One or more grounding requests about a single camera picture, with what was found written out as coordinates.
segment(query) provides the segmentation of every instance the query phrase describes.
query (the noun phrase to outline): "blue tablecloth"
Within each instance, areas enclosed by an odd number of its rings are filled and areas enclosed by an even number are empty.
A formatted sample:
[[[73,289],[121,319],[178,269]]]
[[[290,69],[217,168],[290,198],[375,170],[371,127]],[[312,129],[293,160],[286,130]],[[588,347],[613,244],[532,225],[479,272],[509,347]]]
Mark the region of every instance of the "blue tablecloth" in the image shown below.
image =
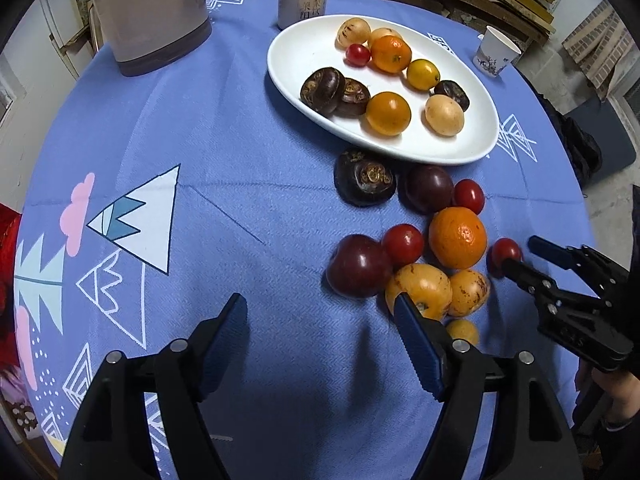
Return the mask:
[[[42,148],[15,272],[20,354],[42,429],[60,458],[108,351],[156,352],[240,292],[249,341],[202,405],[232,478],[407,479],[440,405],[420,389],[385,307],[337,297],[321,279],[343,236],[378,238],[424,219],[397,197],[364,210],[339,199],[332,169],[346,144],[291,107],[266,73],[276,0],[207,5],[211,37],[171,66],[125,78],[102,49]],[[476,70],[477,33],[436,14],[383,0],[329,0],[327,12],[430,34]],[[593,244],[582,194],[535,96],[512,67],[479,76],[503,122],[500,140],[450,172],[484,188],[490,242],[524,246],[537,234]],[[569,413],[576,358],[537,334],[528,295],[505,281],[494,287],[472,317],[480,348],[532,351]],[[161,475],[175,478],[157,399],[147,403]],[[489,398],[468,478],[481,469],[492,411]]]

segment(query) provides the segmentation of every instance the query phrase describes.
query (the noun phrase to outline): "beige kettle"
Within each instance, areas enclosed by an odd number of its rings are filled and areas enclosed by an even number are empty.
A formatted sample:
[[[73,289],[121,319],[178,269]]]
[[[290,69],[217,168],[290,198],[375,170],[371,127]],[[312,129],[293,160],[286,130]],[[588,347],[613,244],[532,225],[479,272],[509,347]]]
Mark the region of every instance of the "beige kettle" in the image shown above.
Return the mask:
[[[93,0],[120,72],[142,75],[181,58],[211,34],[205,0]]]

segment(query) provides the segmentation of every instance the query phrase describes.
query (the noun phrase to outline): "paper cup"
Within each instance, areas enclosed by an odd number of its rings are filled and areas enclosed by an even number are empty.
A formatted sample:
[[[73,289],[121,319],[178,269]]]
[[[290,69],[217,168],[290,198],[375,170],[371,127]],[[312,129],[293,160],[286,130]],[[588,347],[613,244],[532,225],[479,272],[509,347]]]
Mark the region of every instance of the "paper cup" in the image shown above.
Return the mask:
[[[518,46],[503,33],[487,27],[482,43],[474,56],[474,65],[490,77],[496,77],[504,67],[522,54]]]

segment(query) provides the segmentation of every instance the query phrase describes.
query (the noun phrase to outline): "white plate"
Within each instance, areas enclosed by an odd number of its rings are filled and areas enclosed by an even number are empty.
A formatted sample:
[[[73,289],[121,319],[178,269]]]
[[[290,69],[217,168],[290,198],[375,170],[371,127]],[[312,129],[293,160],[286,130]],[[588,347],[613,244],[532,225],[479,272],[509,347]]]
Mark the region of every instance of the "white plate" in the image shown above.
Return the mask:
[[[494,101],[484,85],[456,56],[430,38],[397,23],[368,18],[371,30],[389,27],[397,30],[413,51],[413,58],[433,61],[442,79],[453,79],[465,90],[471,106],[465,112],[465,127],[457,136],[441,137],[426,125],[424,104],[428,92],[411,89],[403,77],[385,75],[371,67],[358,68],[344,61],[344,51],[335,46],[338,29],[353,15],[332,14],[296,23],[271,42],[267,54],[269,74],[278,90],[298,110],[325,130],[353,144],[395,158],[416,162],[457,165],[473,162],[489,153],[498,140],[499,119]],[[373,133],[364,117],[347,119],[322,117],[300,100],[300,88],[315,70],[333,66],[346,77],[367,85],[371,95],[392,91],[404,97],[411,107],[409,127],[397,137]]]

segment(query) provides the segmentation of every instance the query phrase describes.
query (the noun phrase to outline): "metal screw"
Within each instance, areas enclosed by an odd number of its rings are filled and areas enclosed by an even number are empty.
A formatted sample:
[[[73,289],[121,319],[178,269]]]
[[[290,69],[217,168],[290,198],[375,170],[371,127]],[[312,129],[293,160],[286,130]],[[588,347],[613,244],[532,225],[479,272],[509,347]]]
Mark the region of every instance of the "metal screw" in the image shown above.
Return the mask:
[[[466,342],[464,339],[456,339],[452,343],[452,346],[456,352],[460,352],[461,354],[465,352],[469,352],[469,350],[471,349],[471,346],[469,345],[469,343]]]
[[[111,365],[116,364],[120,359],[122,359],[122,352],[119,350],[111,351],[107,354],[107,362]]]
[[[186,350],[187,346],[189,346],[189,343],[187,343],[186,339],[175,339],[171,341],[169,348],[171,349],[171,352],[178,353]]]
[[[518,359],[520,359],[520,361],[523,362],[526,365],[530,365],[534,361],[533,354],[531,352],[527,352],[527,351],[520,352],[518,354]]]

